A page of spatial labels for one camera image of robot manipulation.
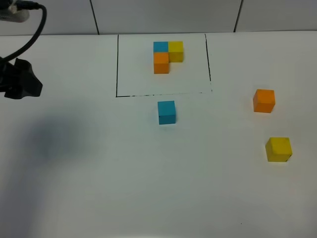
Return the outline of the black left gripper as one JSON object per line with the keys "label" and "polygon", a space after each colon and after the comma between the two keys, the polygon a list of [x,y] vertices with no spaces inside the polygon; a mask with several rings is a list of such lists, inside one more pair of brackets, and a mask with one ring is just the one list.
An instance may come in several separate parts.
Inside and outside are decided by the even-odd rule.
{"label": "black left gripper", "polygon": [[22,99],[39,97],[43,84],[34,75],[32,65],[23,59],[16,59],[14,64],[0,64],[0,91],[4,97]]}

